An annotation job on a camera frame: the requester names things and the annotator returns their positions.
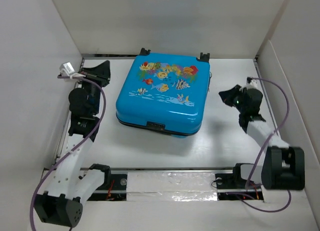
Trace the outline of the blue kids suitcase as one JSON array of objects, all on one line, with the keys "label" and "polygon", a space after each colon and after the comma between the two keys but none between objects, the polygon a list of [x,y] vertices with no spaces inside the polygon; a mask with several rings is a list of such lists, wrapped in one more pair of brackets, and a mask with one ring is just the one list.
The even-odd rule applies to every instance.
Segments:
[{"label": "blue kids suitcase", "polygon": [[116,117],[129,127],[192,136],[202,125],[211,76],[209,53],[196,57],[142,48],[116,100]]}]

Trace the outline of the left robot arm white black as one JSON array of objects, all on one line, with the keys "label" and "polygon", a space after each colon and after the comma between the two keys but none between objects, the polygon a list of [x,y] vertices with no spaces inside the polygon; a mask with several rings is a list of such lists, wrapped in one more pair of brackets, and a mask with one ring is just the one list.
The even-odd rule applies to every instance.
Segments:
[{"label": "left robot arm white black", "polygon": [[[112,77],[109,60],[79,71],[74,71],[70,63],[61,65],[58,78],[80,85],[68,96],[70,127],[60,159],[50,169],[55,173],[54,180],[44,193],[33,193],[30,216],[37,214],[44,223],[74,228],[93,192],[112,184],[109,166],[97,163],[83,179],[78,179],[106,118],[104,88]],[[229,73],[218,75],[212,71],[208,58],[137,56],[115,103],[115,115],[128,127],[192,136],[201,128],[209,89],[231,79]]]}]

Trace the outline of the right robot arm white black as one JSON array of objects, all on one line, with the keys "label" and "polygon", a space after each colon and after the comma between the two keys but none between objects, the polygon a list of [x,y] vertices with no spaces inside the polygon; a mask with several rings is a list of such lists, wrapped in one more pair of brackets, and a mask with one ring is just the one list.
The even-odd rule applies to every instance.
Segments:
[{"label": "right robot arm white black", "polygon": [[240,170],[231,175],[237,188],[259,183],[267,190],[301,191],[305,187],[305,153],[300,147],[283,141],[260,114],[263,93],[249,85],[234,86],[219,92],[224,104],[238,110],[238,122],[243,131],[259,146],[258,157],[264,156],[261,166],[242,164]]}]

